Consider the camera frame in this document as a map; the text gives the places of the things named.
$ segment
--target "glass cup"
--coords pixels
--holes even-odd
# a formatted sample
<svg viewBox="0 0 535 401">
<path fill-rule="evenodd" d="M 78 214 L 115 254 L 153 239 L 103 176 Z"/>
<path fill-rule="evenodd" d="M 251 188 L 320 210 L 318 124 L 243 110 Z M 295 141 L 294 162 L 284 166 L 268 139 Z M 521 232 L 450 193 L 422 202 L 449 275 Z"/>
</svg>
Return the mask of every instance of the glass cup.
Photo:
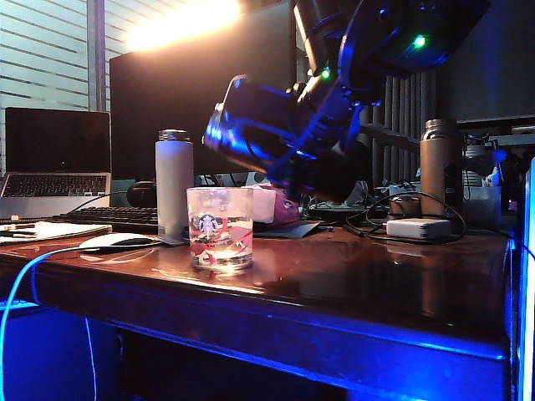
<svg viewBox="0 0 535 401">
<path fill-rule="evenodd" d="M 187 214 L 193 266 L 218 272 L 252 261 L 252 189 L 188 188 Z"/>
</svg>

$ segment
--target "charger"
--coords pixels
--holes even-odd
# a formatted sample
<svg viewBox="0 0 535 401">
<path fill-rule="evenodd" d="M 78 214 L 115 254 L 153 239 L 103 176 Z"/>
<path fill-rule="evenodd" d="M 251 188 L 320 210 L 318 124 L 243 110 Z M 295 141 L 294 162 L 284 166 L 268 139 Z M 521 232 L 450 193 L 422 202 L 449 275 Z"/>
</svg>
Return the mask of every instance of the charger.
<svg viewBox="0 0 535 401">
<path fill-rule="evenodd" d="M 417 240 L 433 240 L 451 234 L 448 220 L 436 219 L 399 219 L 386 222 L 386 234 Z"/>
</svg>

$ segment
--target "blue led strip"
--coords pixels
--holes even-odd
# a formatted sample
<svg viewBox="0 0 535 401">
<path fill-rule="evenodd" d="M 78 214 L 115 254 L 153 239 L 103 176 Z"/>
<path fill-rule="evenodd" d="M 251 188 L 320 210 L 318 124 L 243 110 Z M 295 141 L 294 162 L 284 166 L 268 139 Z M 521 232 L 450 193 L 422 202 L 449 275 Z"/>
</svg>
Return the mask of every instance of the blue led strip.
<svg viewBox="0 0 535 401">
<path fill-rule="evenodd" d="M 85 250 L 95 250 L 96 248 L 99 249 L 109 249 L 109 250 L 118 250 L 123 251 L 125 249 L 139 249 L 139 248 L 147 248 L 150 246 L 158 245 L 160 244 L 159 241 L 153 241 L 148 244 L 142 244 L 142 245 L 122 245 L 122 246 L 87 246 L 87 247 L 80 247 L 80 246 L 74 246 L 71 248 L 64 248 L 64 249 L 58 249 L 57 251 L 51 251 L 44 253 L 43 255 L 39 255 L 26 263 L 23 268 L 20 270 L 20 272 L 15 277 L 15 281 L 13 282 L 13 286 L 11 287 L 11 291 L 8 295 L 8 300 L 6 301 L 5 309 L 3 310 L 2 314 L 2 321 L 0 322 L 0 401 L 6 401 L 5 394 L 4 394 L 4 382 L 3 382 L 3 350 L 4 350 L 4 340 L 6 337 L 6 324 L 8 323 L 8 315 L 9 310 L 11 309 L 11 306 L 13 305 L 13 300 L 15 298 L 15 294 L 17 293 L 18 286 L 20 286 L 20 282 L 22 281 L 24 275 L 28 270 L 30 270 L 32 267 L 36 266 L 40 261 L 43 259 L 46 259 L 49 256 L 55 255 L 57 253 L 63 253 L 63 252 L 69 252 L 69 251 L 85 251 Z M 35 288 L 35 283 L 32 282 L 32 291 L 33 295 L 35 296 L 35 299 L 37 299 L 37 293 Z M 89 327 L 87 327 L 88 330 L 88 339 L 89 339 L 89 351 L 91 352 L 91 367 L 94 370 L 94 360 L 93 360 L 93 349 L 91 344 L 91 337 L 89 332 Z M 94 394 L 96 397 L 96 375 L 94 373 L 93 376 L 94 379 Z"/>
<path fill-rule="evenodd" d="M 524 220 L 524 244 L 535 249 L 535 159 L 526 175 L 526 213 Z M 533 330 L 535 323 L 535 261 L 527 250 L 522 253 L 520 277 L 520 344 L 518 397 L 520 401 L 532 401 Z"/>
<path fill-rule="evenodd" d="M 97 373 L 94 369 L 94 355 L 93 355 L 93 343 L 91 342 L 91 331 L 89 330 L 89 320 L 86 317 L 85 322 L 85 331 L 87 332 L 87 342 L 89 345 L 89 357 L 91 362 L 91 373 L 93 374 L 93 400 L 97 401 Z"/>
<path fill-rule="evenodd" d="M 6 398 L 4 396 L 4 387 L 3 387 L 3 349 L 4 349 L 4 339 L 6 336 L 6 324 L 8 322 L 8 315 L 9 315 L 9 309 L 11 308 L 13 304 L 13 299 L 15 298 L 15 293 L 18 290 L 18 286 L 20 285 L 20 282 L 23 279 L 24 274 L 31 269 L 33 266 L 38 264 L 43 259 L 54 255 L 56 253 L 60 252 L 67 252 L 67 251 L 77 251 L 80 248 L 73 247 L 73 248 L 64 248 L 59 249 L 57 251 L 51 251 L 44 253 L 43 255 L 39 255 L 36 258 L 32 259 L 28 263 L 24 265 L 24 267 L 21 269 L 21 271 L 17 274 L 17 277 L 15 278 L 15 281 L 13 282 L 13 286 L 11 287 L 11 291 L 9 292 L 8 300 L 6 301 L 6 308 L 4 309 L 2 313 L 2 321 L 0 322 L 0 401 L 6 401 Z"/>
</svg>

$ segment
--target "laptop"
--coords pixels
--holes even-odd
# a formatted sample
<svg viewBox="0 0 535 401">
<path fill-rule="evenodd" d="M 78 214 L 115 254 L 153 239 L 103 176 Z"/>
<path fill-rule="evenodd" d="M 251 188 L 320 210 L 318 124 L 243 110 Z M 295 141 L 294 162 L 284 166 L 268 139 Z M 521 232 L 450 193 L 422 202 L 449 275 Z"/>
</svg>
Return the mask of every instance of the laptop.
<svg viewBox="0 0 535 401">
<path fill-rule="evenodd" d="M 110 116 L 56 109 L 6 108 L 6 173 L 0 218 L 68 213 L 83 203 L 108 206 Z"/>
</svg>

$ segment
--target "wooden desk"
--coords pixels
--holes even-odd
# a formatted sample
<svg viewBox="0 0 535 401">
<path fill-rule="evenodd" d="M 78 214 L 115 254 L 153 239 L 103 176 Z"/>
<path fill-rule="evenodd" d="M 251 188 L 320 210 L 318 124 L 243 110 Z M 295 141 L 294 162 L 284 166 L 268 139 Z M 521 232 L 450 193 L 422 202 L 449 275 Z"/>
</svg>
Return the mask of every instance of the wooden desk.
<svg viewBox="0 0 535 401">
<path fill-rule="evenodd" d="M 80 242 L 0 248 L 0 292 L 28 259 Z M 510 391 L 506 248 L 490 233 L 413 246 L 336 229 L 255 239 L 233 277 L 193 269 L 186 246 L 70 252 L 18 295 L 367 396 L 488 401 Z"/>
</svg>

